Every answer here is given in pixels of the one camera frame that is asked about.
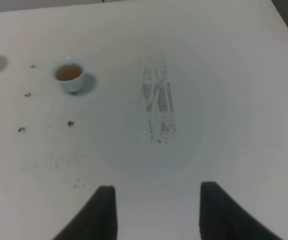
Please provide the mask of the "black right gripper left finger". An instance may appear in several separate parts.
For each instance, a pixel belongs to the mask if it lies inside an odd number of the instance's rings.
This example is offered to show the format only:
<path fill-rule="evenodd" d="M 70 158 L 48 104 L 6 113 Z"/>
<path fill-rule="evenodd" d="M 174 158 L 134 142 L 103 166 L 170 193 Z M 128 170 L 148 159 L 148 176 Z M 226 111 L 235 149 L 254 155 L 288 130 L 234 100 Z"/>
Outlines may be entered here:
<path fill-rule="evenodd" d="M 118 215 L 114 186 L 100 186 L 55 240 L 116 240 Z"/>

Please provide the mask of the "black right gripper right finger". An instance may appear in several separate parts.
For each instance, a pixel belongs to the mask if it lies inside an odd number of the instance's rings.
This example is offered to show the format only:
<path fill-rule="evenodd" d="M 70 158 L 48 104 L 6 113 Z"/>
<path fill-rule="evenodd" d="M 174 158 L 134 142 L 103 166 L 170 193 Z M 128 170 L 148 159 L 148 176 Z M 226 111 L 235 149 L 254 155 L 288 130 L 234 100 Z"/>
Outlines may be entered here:
<path fill-rule="evenodd" d="M 214 181 L 200 185 L 199 232 L 202 240 L 280 239 Z"/>

